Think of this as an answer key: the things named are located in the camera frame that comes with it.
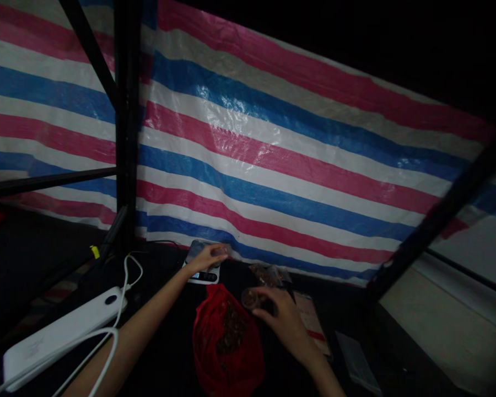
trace wrist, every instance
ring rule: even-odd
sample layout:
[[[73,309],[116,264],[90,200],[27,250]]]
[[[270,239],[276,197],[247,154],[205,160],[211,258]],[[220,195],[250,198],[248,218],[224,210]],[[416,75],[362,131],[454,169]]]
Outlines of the wrist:
[[[308,352],[304,355],[303,359],[300,360],[301,364],[309,372],[315,371],[316,368],[320,366],[320,363],[323,364],[326,361],[325,356],[314,343],[311,344]]]
[[[186,278],[187,280],[189,280],[196,272],[191,269],[190,266],[186,265],[184,266],[183,268],[181,268],[180,270],[178,270],[178,272],[184,277]]]

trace red white and blue striped tarp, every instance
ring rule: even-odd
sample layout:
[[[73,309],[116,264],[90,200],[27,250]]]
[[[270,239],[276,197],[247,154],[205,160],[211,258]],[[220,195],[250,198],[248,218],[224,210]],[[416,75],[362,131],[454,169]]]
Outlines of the red white and blue striped tarp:
[[[107,0],[83,1],[114,69]],[[494,135],[484,121],[171,0],[146,1],[140,237],[365,286]],[[0,179],[109,167],[114,111],[60,6],[0,0]],[[11,201],[108,228],[113,178]],[[496,214],[496,178],[444,237]]]

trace white cable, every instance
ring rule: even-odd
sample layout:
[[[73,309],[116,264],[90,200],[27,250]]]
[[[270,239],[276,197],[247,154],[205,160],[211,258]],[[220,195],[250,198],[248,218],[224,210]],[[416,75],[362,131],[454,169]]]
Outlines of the white cable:
[[[44,364],[46,361],[51,360],[51,358],[53,356],[60,355],[62,352],[67,351],[68,349],[71,349],[71,348],[76,347],[77,345],[83,343],[85,340],[90,339],[93,336],[98,336],[98,335],[105,334],[105,333],[112,334],[114,336],[114,340],[112,342],[112,349],[110,350],[110,354],[109,354],[109,356],[108,356],[108,358],[107,358],[107,360],[105,362],[105,366],[103,367],[103,370],[101,371],[101,374],[99,375],[99,378],[98,378],[97,382],[95,383],[92,391],[89,394],[89,397],[93,397],[94,394],[98,391],[99,384],[101,383],[101,381],[105,377],[105,374],[106,374],[106,371],[107,371],[107,369],[108,369],[108,367],[110,365],[110,362],[112,361],[112,359],[114,357],[114,354],[116,353],[116,348],[117,348],[119,334],[118,334],[117,329],[115,329],[115,328],[101,328],[101,329],[98,329],[97,331],[90,332],[89,334],[86,334],[86,335],[84,335],[84,336],[82,336],[80,338],[77,338],[74,341],[72,341],[72,342],[70,342],[70,343],[62,346],[61,348],[57,349],[51,356],[47,357],[42,363],[37,363],[37,364],[32,365],[31,367],[26,368],[25,370],[23,370],[22,372],[20,372],[15,377],[13,377],[10,380],[8,380],[7,382],[3,383],[0,386],[0,393],[3,392],[5,389],[7,389],[11,384],[13,384],[16,381],[22,379],[24,376],[26,376],[27,374],[29,374],[31,371],[36,370],[37,367],[39,367],[40,365]]]
[[[129,257],[134,261],[134,263],[136,263],[136,265],[138,265],[138,267],[140,269],[140,275],[130,285],[128,284],[128,267],[127,267],[127,259]],[[24,371],[22,371],[21,373],[17,374],[15,377],[13,377],[12,379],[10,379],[7,382],[3,383],[0,386],[0,393],[2,391],[4,391],[6,388],[8,388],[9,385],[15,383],[19,379],[22,379],[22,377],[24,377],[25,375],[27,375],[31,371],[34,371],[39,366],[42,366],[46,361],[51,360],[53,357],[55,357],[55,355],[60,355],[64,350],[66,350],[68,348],[75,347],[78,344],[84,342],[85,340],[87,340],[87,339],[89,339],[89,338],[91,338],[93,336],[97,336],[97,335],[101,335],[101,334],[107,334],[97,344],[97,346],[95,346],[95,348],[86,356],[86,358],[81,362],[81,364],[79,364],[77,366],[77,368],[72,372],[72,374],[64,381],[64,383],[59,387],[59,389],[53,394],[53,397],[56,397],[56,396],[60,395],[63,392],[64,388],[68,385],[68,383],[70,383],[70,381],[83,368],[83,366],[88,362],[88,360],[92,357],[92,355],[94,355],[99,350],[99,348],[105,343],[105,341],[108,339],[109,335],[112,334],[114,336],[114,341],[112,342],[112,349],[110,350],[110,354],[109,354],[108,358],[106,359],[105,366],[103,367],[103,370],[99,374],[99,377],[98,377],[97,381],[95,382],[94,387],[92,387],[92,390],[90,391],[90,394],[88,395],[88,397],[93,397],[95,395],[95,393],[99,389],[99,385],[101,384],[101,382],[103,381],[103,378],[105,377],[105,374],[106,374],[107,370],[109,369],[109,366],[110,366],[110,363],[112,362],[112,359],[114,357],[114,354],[116,353],[116,348],[117,348],[117,343],[118,343],[118,330],[116,329],[116,326],[119,323],[120,317],[121,317],[121,313],[123,312],[123,300],[125,298],[125,292],[128,291],[129,289],[131,289],[132,286],[134,286],[134,284],[136,284],[139,281],[139,279],[142,278],[142,276],[143,276],[143,267],[142,267],[142,265],[130,253],[127,256],[125,256],[125,260],[123,262],[123,266],[125,268],[125,280],[123,282],[123,287],[121,288],[122,296],[121,296],[121,301],[120,301],[120,308],[117,311],[117,317],[116,317],[116,321],[115,321],[114,325],[112,327],[101,328],[101,329],[99,329],[97,331],[93,331],[93,332],[91,332],[91,333],[89,333],[87,335],[84,335],[84,336],[82,336],[80,338],[77,338],[77,339],[73,340],[72,342],[66,344],[65,346],[57,349],[55,352],[53,352],[53,354],[51,354],[50,356],[46,357],[44,359],[44,361],[42,361],[40,363],[37,363],[37,364],[35,364],[35,365],[33,365],[33,366],[25,369]]]
[[[124,265],[125,265],[125,271],[127,271],[126,269],[127,269],[127,258],[128,258],[128,257],[129,257],[129,258],[131,258],[131,259],[134,261],[134,263],[135,263],[136,265],[138,265],[138,267],[139,267],[139,269],[140,269],[141,273],[139,274],[139,276],[138,276],[138,278],[136,279],[136,281],[134,281],[132,284],[130,284],[130,285],[128,286],[127,291],[128,291],[129,289],[131,289],[131,288],[134,286],[134,284],[136,284],[136,283],[139,281],[139,279],[140,279],[140,278],[142,278],[142,276],[143,276],[143,268],[142,268],[142,265],[140,265],[140,264],[139,264],[139,262],[136,260],[136,258],[135,258],[134,256],[132,256],[130,253],[129,253],[129,254],[126,256],[126,258],[125,258],[125,263],[124,263]]]
[[[128,267],[127,267],[127,259],[128,258],[132,258],[132,260],[138,265],[139,269],[141,270],[141,273],[138,277],[138,279],[136,281],[134,281],[130,286],[127,285],[127,282],[128,282]],[[125,280],[123,282],[123,287],[121,288],[121,293],[122,295],[124,296],[125,295],[125,292],[128,291],[129,289],[132,288],[132,286],[134,284],[136,284],[140,278],[142,278],[143,276],[143,268],[142,268],[142,265],[139,264],[139,262],[136,260],[135,257],[131,256],[131,254],[129,253],[127,256],[125,256],[125,260],[123,261],[123,267],[125,268]],[[113,328],[117,327],[117,324],[119,323],[120,321],[120,317],[121,317],[121,312],[123,311],[123,299],[121,299],[121,302],[120,302],[120,309],[117,311],[117,317],[116,317],[116,322],[114,323],[114,325],[112,326]],[[90,352],[88,353],[88,355],[85,357],[84,360],[81,361],[81,364],[79,364],[77,366],[77,368],[72,372],[72,374],[64,381],[64,383],[61,385],[61,387],[59,387],[59,389],[53,394],[52,397],[57,397],[59,396],[63,390],[65,389],[65,387],[68,385],[68,383],[70,383],[70,381],[73,380],[73,378],[75,378],[75,376],[77,375],[77,373],[83,368],[83,366],[88,362],[88,360],[90,360],[90,357],[92,357],[98,350],[99,348],[105,343],[105,341],[107,340],[109,336],[106,335],[98,344],[97,346],[95,346],[95,348]]]

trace human arm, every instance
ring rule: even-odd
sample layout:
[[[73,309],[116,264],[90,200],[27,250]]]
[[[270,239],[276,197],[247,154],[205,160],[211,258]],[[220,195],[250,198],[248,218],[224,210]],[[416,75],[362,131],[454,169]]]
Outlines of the human arm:
[[[143,350],[156,332],[187,280],[195,273],[207,269],[224,256],[211,256],[222,244],[206,246],[187,266],[180,269],[129,321],[119,330],[119,343],[96,397],[112,397],[123,386]],[[79,373],[63,396],[88,396],[98,379],[112,347],[110,339]]]
[[[276,317],[263,309],[254,309],[252,313],[268,324],[285,348],[306,368],[320,395],[344,397],[346,394],[320,349],[307,333],[299,311],[288,292],[267,287],[253,288],[252,291],[266,296],[276,305]]]

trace white wall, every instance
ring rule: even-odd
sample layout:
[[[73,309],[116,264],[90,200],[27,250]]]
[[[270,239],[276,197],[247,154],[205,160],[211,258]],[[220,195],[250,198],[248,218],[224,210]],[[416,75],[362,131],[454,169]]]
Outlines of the white wall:
[[[431,248],[496,282],[496,217]],[[459,387],[496,391],[496,293],[423,255],[381,304]]]

